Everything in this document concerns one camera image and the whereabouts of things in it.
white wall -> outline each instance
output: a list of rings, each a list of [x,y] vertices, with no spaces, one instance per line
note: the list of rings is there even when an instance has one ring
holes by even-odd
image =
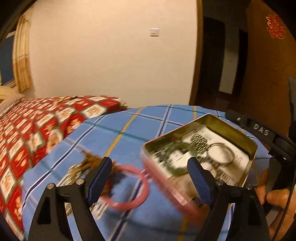
[[[195,0],[38,0],[30,28],[31,97],[111,95],[130,107],[188,104]],[[150,37],[159,28],[159,37]]]

bed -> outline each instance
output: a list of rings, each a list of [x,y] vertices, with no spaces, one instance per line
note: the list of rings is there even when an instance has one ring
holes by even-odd
[[[24,96],[13,90],[0,90],[0,210],[22,239],[23,174],[83,121],[125,110],[126,103],[109,96],[23,100]]]
[[[83,151],[96,156],[109,156],[119,164],[127,164],[142,170],[149,181],[147,200],[138,208],[116,211],[97,203],[92,214],[106,240],[150,241],[185,240],[192,241],[197,234],[196,227],[178,212],[158,189],[143,169],[140,148],[148,140],[163,135],[186,124],[205,113],[212,113],[232,124],[225,113],[199,106],[160,105],[129,109],[84,121],[23,176],[22,218],[24,236],[27,238],[30,224],[38,201],[48,183],[59,184],[68,169],[84,159]],[[252,168],[248,183],[256,184],[258,176],[268,167],[269,155],[266,148],[252,134],[244,131],[258,145],[255,168]],[[134,176],[126,176],[112,189],[112,199],[117,202],[133,200],[141,192],[142,182]],[[230,225],[231,212],[225,218],[219,241],[225,240]],[[72,236],[80,241],[73,214],[68,216]]]

black cable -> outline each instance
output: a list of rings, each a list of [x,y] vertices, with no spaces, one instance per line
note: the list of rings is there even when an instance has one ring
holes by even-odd
[[[294,190],[295,184],[296,184],[296,168],[295,168],[293,184],[292,184],[292,187],[290,188],[290,193],[289,193],[289,197],[288,197],[288,200],[287,200],[287,204],[286,204],[286,206],[285,206],[284,213],[283,213],[283,216],[281,217],[281,220],[280,220],[280,222],[279,222],[279,225],[278,225],[277,228],[276,228],[276,231],[275,231],[275,233],[274,233],[274,236],[273,236],[273,238],[272,238],[272,241],[275,241],[276,236],[277,236],[277,234],[279,233],[279,230],[280,230],[280,228],[281,228],[281,225],[282,225],[282,223],[283,223],[283,221],[284,221],[284,218],[285,218],[285,216],[286,216],[286,213],[287,213],[287,211],[288,211],[288,207],[289,207],[289,204],[290,204],[290,201],[291,201],[291,198],[292,198],[292,194],[293,194],[293,190]]]

silver screw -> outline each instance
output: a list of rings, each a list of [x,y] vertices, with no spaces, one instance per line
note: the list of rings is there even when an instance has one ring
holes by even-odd
[[[224,184],[224,181],[221,180],[221,179],[217,179],[217,180],[216,180],[216,184],[218,184],[219,186],[221,186],[221,185]]]
[[[81,185],[82,183],[84,183],[84,180],[82,178],[76,180],[76,184]]]
[[[50,184],[47,185],[47,188],[48,189],[52,189],[53,187],[54,187],[54,184],[53,183],[50,183]]]
[[[253,186],[251,184],[246,184],[246,189],[252,190],[253,189]]]

light switch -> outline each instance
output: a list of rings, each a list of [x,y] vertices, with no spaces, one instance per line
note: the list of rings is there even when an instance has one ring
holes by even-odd
[[[159,36],[159,28],[151,28],[150,29],[150,36],[151,37],[158,37]]]

